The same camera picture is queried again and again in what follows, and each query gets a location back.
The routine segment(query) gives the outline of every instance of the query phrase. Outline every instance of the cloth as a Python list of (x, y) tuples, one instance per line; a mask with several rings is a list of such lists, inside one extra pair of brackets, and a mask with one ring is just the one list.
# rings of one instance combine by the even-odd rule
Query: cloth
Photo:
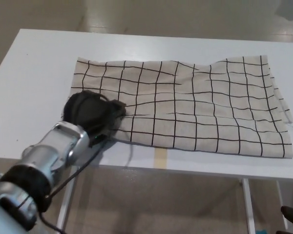
[(71, 94), (87, 89), (126, 103), (126, 117), (115, 135), (121, 141), (293, 157), (285, 125), (292, 116), (266, 56), (228, 58), (208, 66), (79, 58)]

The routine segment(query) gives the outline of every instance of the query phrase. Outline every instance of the white table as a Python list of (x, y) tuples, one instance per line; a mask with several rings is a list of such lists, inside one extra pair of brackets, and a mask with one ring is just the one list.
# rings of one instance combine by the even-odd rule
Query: white table
[[(0, 158), (19, 159), (24, 148), (61, 119), (77, 57), (209, 64), (263, 54), (293, 114), (293, 43), (20, 30), (0, 66)], [(293, 126), (289, 132), (293, 142)], [(154, 148), (118, 142), (104, 152), (100, 165), (154, 168), (154, 155)], [(164, 168), (243, 178), (250, 233), (254, 226), (247, 178), (293, 181), (293, 159), (168, 150)], [(291, 190), (293, 182), (280, 183), (281, 200), (287, 205), (292, 203)]]

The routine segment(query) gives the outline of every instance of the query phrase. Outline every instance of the black grid line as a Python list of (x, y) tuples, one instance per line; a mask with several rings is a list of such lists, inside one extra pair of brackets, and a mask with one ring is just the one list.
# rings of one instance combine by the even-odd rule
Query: black grid line
[(86, 74), (87, 74), (89, 68), (90, 68), (90, 61), (88, 61), (88, 68), (87, 68), (86, 72), (84, 73), (84, 77), (83, 77), (83, 80), (82, 80), (82, 89), (83, 90), (84, 90), (84, 78), (86, 77)]
[(153, 135), (152, 135), (152, 142), (151, 142), (151, 146), (153, 146), (153, 142), (154, 142), (154, 131), (155, 131), (155, 115), (156, 115), (156, 91), (157, 91), (157, 87), (156, 87), (156, 83), (158, 82), (158, 78), (160, 77), (161, 74), (161, 69), (162, 69), (162, 65), (163, 62), (161, 61), (161, 65), (160, 65), (160, 70), (158, 71), (158, 75), (156, 78), (156, 82), (155, 82), (155, 92), (154, 92), (154, 119), (153, 119)]
[[(179, 64), (181, 64), (181, 65), (183, 65), (183, 66), (185, 66), (185, 67), (192, 68), (190, 65), (186, 65), (186, 64), (181, 63), (181, 62), (179, 62), (179, 61), (174, 61), (174, 62), (178, 62)], [(243, 64), (243, 62), (234, 62), (234, 61), (225, 61), (225, 60), (218, 61), (218, 62), (216, 62), (216, 63), (219, 63), (219, 62), (228, 62), (228, 63), (240, 63), (240, 64)], [(260, 64), (247, 63), (247, 62), (246, 62), (245, 64), (246, 64), (246, 65), (261, 66)]]
[[(81, 89), (81, 87), (71, 87), (71, 88), (72, 88), (72, 89)], [(90, 88), (90, 87), (86, 87), (86, 89), (90, 89), (90, 90), (99, 90), (98, 88)], [(117, 93), (117, 91), (114, 91), (114, 90), (108, 90), (108, 89), (102, 89), (102, 90)], [(125, 92), (120, 92), (120, 93), (122, 93), (122, 94), (132, 95), (132, 96), (136, 96), (136, 95), (134, 95), (134, 94), (129, 94), (129, 93), (125, 93)], [(161, 100), (161, 101), (157, 101), (157, 102), (169, 102), (169, 101), (173, 101), (173, 100)], [(189, 100), (186, 100), (186, 99), (177, 99), (176, 101), (189, 101)], [(201, 103), (212, 104), (211, 102), (208, 102), (208, 101), (199, 101), (199, 100), (195, 100), (195, 102), (201, 102)], [(153, 103), (153, 101), (143, 102), (143, 103), (139, 103), (139, 104), (137, 104), (137, 105), (139, 106), (139, 105), (150, 104), (150, 103)], [(216, 103), (214, 103), (214, 105), (216, 105), (216, 106), (221, 106), (221, 107), (231, 108), (230, 106), (224, 106), (224, 105), (220, 105), (220, 104), (216, 104)], [(254, 111), (272, 111), (272, 110), (275, 110), (275, 109), (277, 109), (277, 108), (278, 108), (278, 107), (272, 108), (272, 109), (270, 109), (270, 110), (260, 110), (260, 109), (253, 109), (253, 110), (254, 110)], [(237, 110), (248, 110), (249, 107), (246, 107), (246, 108), (233, 107), (233, 109), (237, 109)]]
[[(185, 114), (185, 113), (179, 113), (179, 112), (176, 112), (177, 115), (186, 115), (186, 116), (193, 116), (193, 114)], [(139, 115), (139, 114), (136, 114), (135, 116), (149, 116), (149, 115)], [(209, 116), (209, 115), (199, 115), (199, 114), (196, 114), (196, 116), (206, 116), (206, 117), (213, 117), (213, 116)], [(230, 117), (224, 117), (224, 116), (217, 116), (217, 118), (229, 118), (229, 119), (232, 119)], [(236, 119), (240, 119), (240, 120), (253, 120), (253, 119), (246, 119), (246, 118), (238, 118), (236, 117)], [(262, 121), (266, 121), (266, 122), (269, 122), (269, 123), (272, 123), (272, 120), (268, 120), (268, 119), (259, 119), (259, 120), (256, 120), (257, 122), (262, 122)], [(274, 122), (280, 122), (282, 121), (282, 119), (277, 119), (277, 120), (274, 120)]]
[(194, 142), (194, 150), (196, 150), (196, 143), (197, 143), (197, 127), (196, 127), (196, 123), (197, 123), (197, 116), (196, 116), (196, 106), (195, 106), (196, 101), (195, 101), (195, 96), (194, 96), (194, 84), (193, 84), (194, 70), (195, 70), (195, 64), (193, 64), (191, 84), (192, 84), (192, 94), (193, 94), (193, 103), (194, 103), (193, 114), (195, 116), (195, 142)]
[[(174, 100), (161, 100), (161, 101), (157, 101), (157, 102), (170, 102), (170, 101), (174, 101)], [(185, 99), (177, 99), (175, 101), (189, 101), (189, 100), (185, 100)], [(198, 101), (195, 100), (195, 102), (201, 102), (201, 103), (207, 103), (207, 104), (213, 104), (211, 102), (207, 102), (207, 101)], [(147, 102), (142, 102), (142, 103), (137, 103), (137, 104), (133, 104), (133, 105), (127, 105), (127, 107), (131, 107), (131, 106), (140, 106), (140, 105), (145, 105), (145, 104), (150, 104), (150, 103), (154, 103), (153, 101), (147, 101)], [(223, 106), (223, 105), (219, 105), (219, 104), (215, 104), (216, 106), (222, 106), (222, 107), (227, 107), (227, 108), (231, 108), (231, 109), (237, 109), (237, 110), (248, 110), (250, 109), (249, 107), (246, 108), (238, 108), (238, 107), (231, 107), (231, 106)], [(253, 109), (254, 111), (273, 111), (275, 109), (278, 109), (278, 107), (274, 107), (272, 109), (269, 110), (260, 110), (260, 109)]]
[[(126, 118), (135, 118), (135, 119), (155, 119), (155, 120), (163, 120), (163, 121), (168, 121), (168, 122), (173, 122), (173, 121), (177, 121), (179, 123), (196, 123), (202, 126), (215, 126), (215, 124), (212, 123), (200, 123), (198, 121), (194, 122), (194, 121), (186, 121), (186, 120), (174, 120), (174, 119), (167, 119), (167, 118), (157, 118), (157, 117), (143, 117), (143, 116), (139, 116), (139, 115), (130, 115), (130, 116), (126, 116)], [(218, 124), (218, 126), (220, 127), (236, 127), (238, 128), (238, 126), (236, 125), (231, 125), (231, 124)], [(275, 131), (258, 131), (257, 129), (253, 129), (253, 128), (249, 128), (249, 127), (245, 127), (245, 126), (239, 126), (239, 128), (244, 128), (244, 129), (249, 129), (252, 130), (253, 132), (257, 132), (257, 133), (276, 133)]]
[(244, 63), (244, 57), (243, 58), (243, 68), (244, 68), (244, 71), (245, 71), (245, 80), (246, 80), (246, 90), (247, 90), (247, 93), (248, 93), (248, 101), (249, 101), (249, 106), (250, 106), (250, 112), (251, 112), (251, 115), (252, 115), (252, 118), (254, 120), (254, 123), (255, 123), (255, 131), (257, 132), (257, 135), (258, 135), (258, 139), (259, 139), (259, 143), (260, 143), (260, 148), (261, 148), (261, 151), (260, 151), (260, 156), (263, 156), (263, 144), (262, 144), (262, 140), (260, 138), (260, 135), (259, 135), (259, 132), (257, 130), (257, 124), (256, 124), (256, 120), (254, 118), (254, 113), (252, 111), (252, 107), (251, 107), (251, 102), (250, 102), (250, 95), (249, 95), (249, 86), (248, 86), (248, 75), (246, 74), (246, 69), (245, 69), (245, 63)]
[(248, 63), (248, 62), (234, 62), (234, 61), (229, 61), (228, 59), (227, 60), (222, 60), (222, 61), (218, 61), (216, 63), (219, 63), (219, 62), (227, 62), (227, 63), (238, 63), (238, 64), (246, 64), (246, 65), (253, 65), (253, 66), (266, 66), (268, 65), (268, 63), (264, 63), (264, 64), (254, 64), (254, 63)]
[[(118, 129), (118, 131), (125, 132), (125, 133), (130, 133), (131, 132), (130, 130), (124, 130), (124, 129)], [(148, 135), (153, 134), (153, 133), (140, 132), (140, 131), (133, 131), (133, 133), (141, 133), (141, 134), (148, 134)], [(194, 139), (194, 137), (190, 137), (190, 136), (175, 136), (175, 135), (166, 135), (166, 134), (158, 134), (158, 133), (154, 133), (154, 134), (156, 136), (163, 136), (163, 137)], [(197, 137), (197, 139), (216, 140), (217, 138), (215, 138), (215, 137)], [(251, 141), (251, 140), (244, 140), (244, 139), (232, 140), (232, 139), (219, 138), (219, 140), (223, 140), (223, 141), (243, 141), (243, 142), (249, 142), (249, 143), (258, 143), (258, 141)], [(270, 142), (263, 142), (263, 144), (267, 144), (267, 145), (292, 145), (291, 143), (270, 143)]]
[(104, 75), (105, 75), (105, 73), (106, 73), (106, 70), (107, 70), (107, 62), (105, 63), (105, 70), (104, 70), (104, 73), (103, 73), (103, 75), (101, 76), (99, 93), (101, 93), (103, 77), (104, 77)]
[(209, 70), (209, 79), (210, 79), (210, 88), (211, 88), (211, 101), (212, 101), (213, 107), (214, 107), (213, 115), (214, 115), (214, 118), (215, 118), (215, 121), (216, 121), (216, 128), (217, 128), (217, 145), (216, 145), (216, 151), (215, 152), (218, 152), (218, 145), (219, 145), (219, 127), (218, 127), (217, 117), (215, 115), (216, 106), (215, 106), (215, 103), (214, 103), (213, 84), (212, 84), (212, 79), (211, 79), (211, 65), (210, 65), (210, 70)]
[(233, 82), (233, 81), (228, 81), (228, 80), (223, 80), (223, 79), (213, 79), (213, 81), (219, 81), (219, 82), (230, 82), (231, 84), (240, 84), (240, 85), (248, 85), (248, 86), (255, 86), (258, 88), (264, 88), (263, 86), (256, 85), (256, 84), (243, 84), (243, 83), (238, 83), (238, 82)]
[[(262, 78), (263, 78), (263, 85), (264, 85), (264, 87), (265, 87), (265, 78), (264, 78), (264, 73), (263, 73), (263, 67), (261, 66), (261, 71), (262, 71)], [(266, 94), (266, 97), (267, 97), (267, 107), (268, 107), (268, 109), (270, 109), (270, 107), (269, 107), (269, 101), (268, 101), (268, 96), (267, 96), (267, 90), (266, 90), (266, 88), (264, 88), (265, 89), (265, 94)], [(278, 130), (278, 128), (277, 128), (277, 126), (276, 126), (276, 124), (275, 124), (275, 122), (273, 122), (273, 125), (274, 125), (274, 127), (275, 127), (275, 130), (279, 133), (279, 135), (280, 135), (280, 138), (281, 138), (281, 142), (282, 142), (282, 148), (283, 148), (283, 156), (282, 157), (284, 157), (285, 156), (285, 148), (284, 148), (284, 142), (283, 142), (283, 137), (282, 137), (282, 135), (281, 135), (281, 133), (279, 132), (279, 130)]]
[[(228, 63), (226, 64), (226, 68), (227, 68), (227, 73), (228, 73), (228, 80), (230, 81), (230, 75), (229, 75), (229, 72), (228, 72)], [(230, 106), (231, 106), (231, 108), (232, 108), (232, 102), (231, 102), (230, 92), (231, 92), (231, 85), (230, 85), (230, 82), (229, 82), (229, 102), (230, 102)], [(240, 136), (240, 128), (239, 128), (238, 121), (237, 121), (236, 118), (234, 117), (234, 110), (233, 110), (233, 108), (232, 108), (232, 117), (234, 118), (235, 123), (236, 123), (236, 125), (238, 126), (238, 135), (239, 135), (239, 150), (238, 150), (238, 154), (240, 154), (240, 151), (241, 151), (241, 136)]]
[[(179, 65), (179, 62), (177, 62), (177, 65), (176, 65), (176, 71), (175, 71), (175, 75), (174, 75), (174, 83), (176, 82), (178, 65)], [(174, 135), (176, 135), (176, 123), (177, 123), (176, 120), (177, 120), (177, 115), (176, 115), (176, 87), (175, 87), (175, 85), (174, 85), (174, 112), (175, 112)], [(172, 147), (173, 148), (175, 147), (175, 140), (176, 140), (176, 138), (174, 137), (174, 140), (173, 140), (173, 143), (172, 143)]]
[[(139, 78), (138, 78), (135, 114), (137, 114), (137, 106), (138, 106), (137, 105), (137, 99), (138, 99), (138, 93), (139, 93), (139, 81), (140, 81), (141, 74), (142, 74), (142, 71), (143, 71), (143, 65), (144, 65), (144, 62), (142, 63), (141, 71), (140, 71)], [(130, 141), (132, 141), (133, 122), (134, 122), (134, 117), (132, 118)]]
[(119, 87), (118, 87), (118, 96), (117, 96), (117, 100), (119, 101), (119, 95), (120, 95), (120, 91), (121, 91), (121, 85), (122, 85), (122, 78), (123, 78), (123, 73), (124, 73), (124, 70), (125, 70), (125, 64), (126, 64), (126, 60), (124, 61), (124, 68), (122, 69), (122, 72), (121, 72), (121, 78), (119, 80)]
[[(95, 66), (95, 67), (104, 67), (104, 65), (100, 65), (100, 64), (93, 64), (93, 63), (90, 63), (91, 66)], [(108, 67), (115, 67), (115, 68), (123, 68), (123, 66), (115, 66), (115, 65), (109, 65)], [(157, 70), (154, 70), (154, 69), (149, 69), (149, 68), (141, 68), (141, 67), (137, 67), (137, 66), (127, 66), (125, 68), (137, 68), (137, 69), (142, 69), (142, 70), (148, 70), (148, 71), (152, 71), (152, 72), (158, 72)], [(172, 73), (168, 73), (168, 72), (163, 72), (161, 71), (161, 73), (163, 74), (166, 74), (166, 75), (171, 75), (173, 76), (174, 74)]]
[[(74, 73), (74, 75), (84, 75), (84, 73)], [(94, 75), (88, 75), (86, 74), (86, 77), (93, 77), (93, 78), (108, 78), (108, 79), (115, 79), (115, 80), (119, 80), (119, 78), (115, 78), (115, 77), (108, 77), (108, 76), (94, 76)], [(138, 83), (137, 81), (134, 80), (129, 80), (129, 79), (122, 79), (124, 81), (128, 81), (128, 82), (132, 82), (132, 83)], [(147, 83), (147, 82), (142, 82), (140, 81), (140, 84), (155, 84), (155, 82), (152, 83)], [(157, 83), (157, 84), (174, 84), (174, 83), (169, 83), (169, 82), (162, 82), (162, 83)]]
[[(202, 71), (195, 72), (195, 74), (196, 73), (209, 74), (209, 72), (202, 72)], [(227, 75), (229, 73), (244, 75), (244, 72), (211, 73), (211, 75)], [(252, 76), (252, 77), (262, 77), (262, 75), (258, 76), (258, 75), (254, 75), (254, 74), (250, 74), (250, 73), (247, 73), (247, 75)]]
[[(71, 87), (72, 89), (81, 89), (81, 87)], [(87, 87), (87, 89), (93, 89), (93, 90), (98, 90), (98, 88), (92, 88), (92, 87)], [(109, 90), (109, 89), (103, 89), (105, 91), (110, 91), (110, 92), (115, 92), (115, 93), (118, 93), (118, 91), (115, 91), (115, 90)], [(127, 94), (127, 95), (132, 95), (132, 96), (136, 96), (135, 94), (130, 94), (130, 93), (126, 93), (126, 92), (123, 92), (123, 91), (119, 91), (121, 94)], [(211, 91), (205, 91), (205, 92), (194, 92), (194, 93), (178, 93), (178, 92), (175, 92), (176, 94), (211, 94)], [(220, 92), (213, 92), (214, 94), (222, 94), (222, 95), (225, 95), (225, 96), (229, 96), (229, 94), (224, 94), (224, 93), (220, 93)], [(151, 93), (151, 94), (139, 94), (140, 96), (145, 96), (145, 95), (154, 95), (155, 93)], [(172, 94), (172, 92), (158, 92), (156, 94)], [(270, 95), (268, 97), (268, 99), (274, 97), (275, 95)], [(257, 100), (261, 100), (261, 99), (266, 99), (265, 97), (253, 97), (253, 96), (234, 96), (234, 95), (231, 95), (231, 97), (233, 98), (254, 98), (254, 99), (257, 99)]]
[(188, 67), (188, 68), (192, 68), (192, 69), (193, 69), (193, 67), (191, 67), (190, 65), (186, 65), (186, 64), (184, 64), (184, 63), (182, 63), (182, 62), (179, 62), (179, 61), (174, 61), (174, 62), (179, 63), (180, 65), (183, 65), (183, 66), (185, 66), (185, 67)]

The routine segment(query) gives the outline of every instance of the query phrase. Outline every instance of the metal table leg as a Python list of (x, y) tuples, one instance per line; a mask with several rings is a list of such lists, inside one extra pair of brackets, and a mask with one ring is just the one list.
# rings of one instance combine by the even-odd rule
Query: metal table leg
[(255, 231), (255, 222), (254, 222), (254, 216), (253, 216), (253, 207), (252, 207), (252, 201), (251, 201), (249, 180), (242, 179), (242, 185), (243, 185), (243, 192), (244, 192), (245, 209), (247, 214), (248, 231), (249, 231), (249, 234), (255, 234), (256, 231)]
[[(78, 170), (78, 166), (72, 166), (69, 176), (71, 176), (73, 173), (75, 173)], [(58, 218), (58, 222), (57, 222), (57, 227), (60, 229), (64, 229), (65, 228), (65, 222), (67, 219), (67, 215), (68, 215), (68, 209), (69, 209), (69, 204), (72, 198), (72, 194), (73, 194), (73, 190), (74, 190), (74, 184), (75, 184), (75, 179), (72, 179), (66, 186), (65, 188), (65, 193), (64, 193), (64, 197), (63, 197), (63, 202), (61, 205), (61, 209), (60, 209), (60, 213), (59, 213), (59, 218)]]

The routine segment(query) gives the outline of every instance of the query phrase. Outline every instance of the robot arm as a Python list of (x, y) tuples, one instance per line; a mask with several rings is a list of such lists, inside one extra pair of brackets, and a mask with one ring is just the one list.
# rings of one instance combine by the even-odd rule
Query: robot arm
[(87, 133), (68, 122), (57, 123), (22, 159), (0, 178), (0, 234), (24, 234), (45, 212), (48, 196), (64, 170), (89, 146)]

